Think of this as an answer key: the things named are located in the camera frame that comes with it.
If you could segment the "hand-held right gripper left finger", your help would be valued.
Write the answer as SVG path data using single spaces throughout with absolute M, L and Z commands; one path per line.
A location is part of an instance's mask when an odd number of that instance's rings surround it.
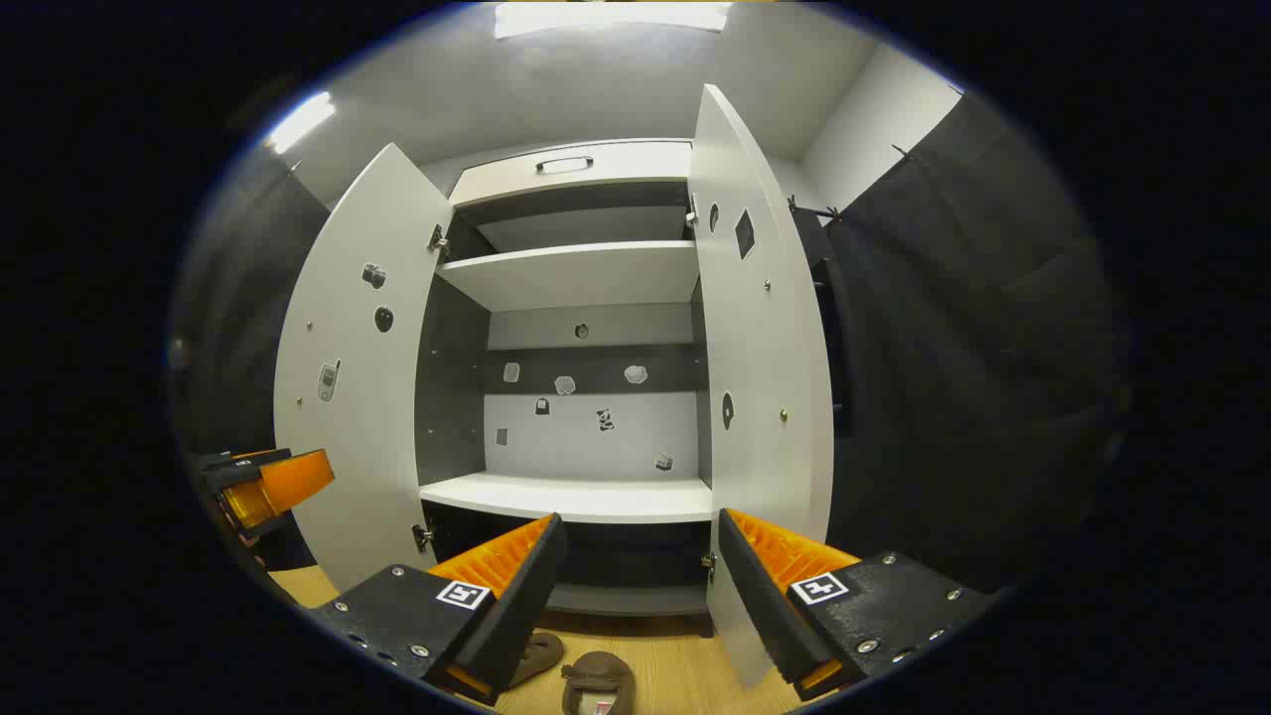
M 563 517 L 541 516 L 428 570 L 383 566 L 306 616 L 400 678 L 494 705 L 512 683 L 567 549 Z

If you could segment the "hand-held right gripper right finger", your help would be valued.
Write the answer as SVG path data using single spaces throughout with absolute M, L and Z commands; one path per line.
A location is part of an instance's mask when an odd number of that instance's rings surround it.
M 894 549 L 857 558 L 735 508 L 718 512 L 717 542 L 766 655 L 802 701 L 885 677 L 994 602 Z

